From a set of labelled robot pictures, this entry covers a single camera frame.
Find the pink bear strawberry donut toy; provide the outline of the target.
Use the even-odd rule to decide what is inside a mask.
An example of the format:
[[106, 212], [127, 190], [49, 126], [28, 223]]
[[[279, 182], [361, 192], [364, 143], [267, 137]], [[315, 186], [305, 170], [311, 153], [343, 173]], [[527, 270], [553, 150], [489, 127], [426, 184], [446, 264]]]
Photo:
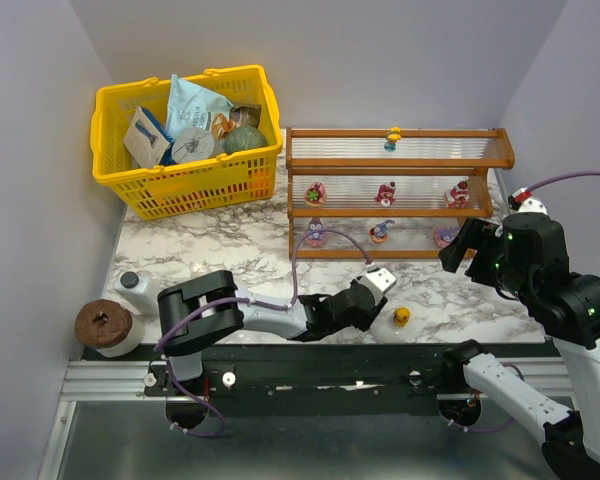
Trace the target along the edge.
[[326, 203], [327, 191], [322, 182], [313, 182], [304, 193], [304, 202], [311, 207], [322, 207]]

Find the purple bunny pink cup toy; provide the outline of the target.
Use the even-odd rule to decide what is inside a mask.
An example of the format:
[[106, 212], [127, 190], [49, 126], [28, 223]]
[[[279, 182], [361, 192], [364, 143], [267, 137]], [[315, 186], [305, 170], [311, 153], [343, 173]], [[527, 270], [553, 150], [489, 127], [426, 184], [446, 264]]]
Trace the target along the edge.
[[439, 227], [432, 233], [432, 239], [440, 249], [451, 244], [460, 231], [460, 227]]

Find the purple bunny orange basket toy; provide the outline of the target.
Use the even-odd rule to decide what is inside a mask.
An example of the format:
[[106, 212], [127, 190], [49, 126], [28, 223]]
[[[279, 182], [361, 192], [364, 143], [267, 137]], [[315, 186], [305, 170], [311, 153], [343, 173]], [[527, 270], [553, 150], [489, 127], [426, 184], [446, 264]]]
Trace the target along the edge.
[[395, 223], [394, 220], [384, 220], [374, 225], [369, 230], [369, 237], [374, 243], [383, 243], [388, 239], [389, 227]]

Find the wooden two-tier shelf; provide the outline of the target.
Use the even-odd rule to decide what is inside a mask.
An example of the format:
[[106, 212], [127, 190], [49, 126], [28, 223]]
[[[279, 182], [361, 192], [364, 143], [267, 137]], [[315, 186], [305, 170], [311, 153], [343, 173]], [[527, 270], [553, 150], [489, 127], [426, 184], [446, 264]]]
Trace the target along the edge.
[[[384, 149], [388, 130], [287, 131], [289, 252], [306, 260], [359, 257], [359, 250], [340, 237], [345, 232], [378, 260], [433, 259], [440, 249], [432, 239], [436, 228], [460, 227], [469, 218], [493, 215], [489, 176], [496, 170], [510, 170], [515, 163], [504, 129], [401, 129], [402, 138], [393, 152]], [[447, 208], [443, 194], [462, 180], [468, 181], [468, 206]], [[379, 186], [390, 181], [396, 184], [395, 201], [384, 208], [375, 197]], [[313, 182], [326, 186], [322, 207], [304, 202]], [[318, 248], [304, 243], [314, 217], [322, 220], [327, 233], [326, 243]], [[374, 243], [369, 230], [388, 219], [395, 221], [388, 239]]]

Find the brown snack packet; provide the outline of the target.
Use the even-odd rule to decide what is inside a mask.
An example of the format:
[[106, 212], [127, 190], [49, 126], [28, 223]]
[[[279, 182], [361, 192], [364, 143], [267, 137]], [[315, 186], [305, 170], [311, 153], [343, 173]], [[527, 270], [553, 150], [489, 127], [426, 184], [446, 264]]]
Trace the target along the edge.
[[241, 126], [258, 128], [261, 106], [237, 103], [228, 113], [218, 113], [211, 123], [211, 133], [217, 140], [223, 140], [230, 132]]

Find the white and blue razor box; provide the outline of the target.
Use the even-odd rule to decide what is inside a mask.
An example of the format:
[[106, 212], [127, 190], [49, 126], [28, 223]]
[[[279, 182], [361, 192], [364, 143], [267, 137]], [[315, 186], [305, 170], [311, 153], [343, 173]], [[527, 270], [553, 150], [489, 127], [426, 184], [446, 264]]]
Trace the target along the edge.
[[145, 107], [138, 106], [123, 139], [139, 168], [173, 165], [173, 138]]

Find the yellow haired figure toy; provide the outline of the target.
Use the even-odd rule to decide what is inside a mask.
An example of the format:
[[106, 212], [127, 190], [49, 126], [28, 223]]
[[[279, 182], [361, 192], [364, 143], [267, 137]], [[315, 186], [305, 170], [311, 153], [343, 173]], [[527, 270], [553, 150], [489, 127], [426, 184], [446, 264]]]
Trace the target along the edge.
[[411, 312], [406, 307], [399, 307], [394, 310], [393, 322], [398, 327], [402, 328], [407, 325], [410, 320]]

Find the purple bunny pink donut toy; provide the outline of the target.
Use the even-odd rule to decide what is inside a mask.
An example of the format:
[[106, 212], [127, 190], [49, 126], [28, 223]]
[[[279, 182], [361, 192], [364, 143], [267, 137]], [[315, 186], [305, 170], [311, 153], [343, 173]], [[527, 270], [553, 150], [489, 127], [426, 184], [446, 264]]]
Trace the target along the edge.
[[309, 221], [305, 231], [304, 243], [312, 248], [323, 246], [327, 241], [327, 233], [323, 230], [323, 223], [319, 217]]

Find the green melon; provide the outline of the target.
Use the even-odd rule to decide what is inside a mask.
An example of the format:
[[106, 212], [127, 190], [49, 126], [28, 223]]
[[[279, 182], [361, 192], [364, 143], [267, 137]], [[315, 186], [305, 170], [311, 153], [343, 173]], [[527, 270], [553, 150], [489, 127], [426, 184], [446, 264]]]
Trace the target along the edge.
[[228, 155], [267, 146], [268, 141], [264, 134], [251, 125], [235, 128], [227, 134], [223, 141], [224, 151]]

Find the brown tape roll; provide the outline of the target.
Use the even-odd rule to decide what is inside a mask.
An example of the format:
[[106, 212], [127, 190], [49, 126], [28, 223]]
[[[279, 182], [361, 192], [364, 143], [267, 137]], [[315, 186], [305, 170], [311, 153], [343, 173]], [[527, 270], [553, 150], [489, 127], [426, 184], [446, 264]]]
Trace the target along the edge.
[[99, 299], [85, 304], [76, 316], [74, 331], [84, 346], [100, 349], [120, 344], [132, 328], [132, 314], [119, 303]]

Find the light blue cassava chips bag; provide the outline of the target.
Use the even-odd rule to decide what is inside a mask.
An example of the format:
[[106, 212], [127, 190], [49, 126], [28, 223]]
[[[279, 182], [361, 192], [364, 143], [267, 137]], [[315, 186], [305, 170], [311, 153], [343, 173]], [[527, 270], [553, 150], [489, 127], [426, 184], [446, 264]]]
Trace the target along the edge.
[[227, 120], [232, 108], [232, 102], [224, 95], [173, 74], [165, 130], [173, 140], [192, 127], [211, 132], [214, 122]]

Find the grey wrapped round package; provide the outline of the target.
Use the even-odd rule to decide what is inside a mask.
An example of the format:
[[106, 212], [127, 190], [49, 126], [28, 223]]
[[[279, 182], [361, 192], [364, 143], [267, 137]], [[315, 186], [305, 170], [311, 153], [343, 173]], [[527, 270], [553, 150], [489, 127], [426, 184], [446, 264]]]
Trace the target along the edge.
[[198, 127], [182, 130], [172, 146], [172, 159], [177, 164], [197, 162], [218, 155], [219, 144], [213, 135]]

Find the pink bear cake slice toy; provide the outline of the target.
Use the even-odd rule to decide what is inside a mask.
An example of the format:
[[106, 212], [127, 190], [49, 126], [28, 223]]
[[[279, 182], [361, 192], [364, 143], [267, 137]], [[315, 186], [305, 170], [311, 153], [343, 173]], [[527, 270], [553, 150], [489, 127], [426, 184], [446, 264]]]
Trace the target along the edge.
[[443, 199], [447, 208], [464, 209], [468, 206], [470, 195], [468, 191], [468, 181], [462, 180], [443, 194]]

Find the yellow blue minion toy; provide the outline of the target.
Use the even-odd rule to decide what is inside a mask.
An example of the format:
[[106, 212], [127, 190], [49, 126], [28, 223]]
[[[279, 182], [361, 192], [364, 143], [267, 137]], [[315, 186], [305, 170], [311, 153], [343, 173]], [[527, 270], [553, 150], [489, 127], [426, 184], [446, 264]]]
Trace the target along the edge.
[[391, 127], [385, 136], [384, 149], [387, 152], [395, 151], [397, 142], [400, 141], [401, 138], [401, 129], [399, 127]]

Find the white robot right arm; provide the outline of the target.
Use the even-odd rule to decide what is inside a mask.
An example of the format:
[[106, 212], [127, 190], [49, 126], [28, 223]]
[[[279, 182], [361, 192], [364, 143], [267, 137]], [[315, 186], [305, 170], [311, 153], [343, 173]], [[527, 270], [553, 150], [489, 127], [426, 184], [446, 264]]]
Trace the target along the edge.
[[562, 225], [543, 213], [512, 214], [500, 225], [467, 220], [439, 253], [443, 269], [455, 272], [469, 249], [466, 276], [511, 294], [552, 338], [577, 407], [548, 399], [474, 340], [444, 353], [445, 383], [497, 403], [533, 435], [559, 478], [600, 479], [600, 277], [571, 271]]

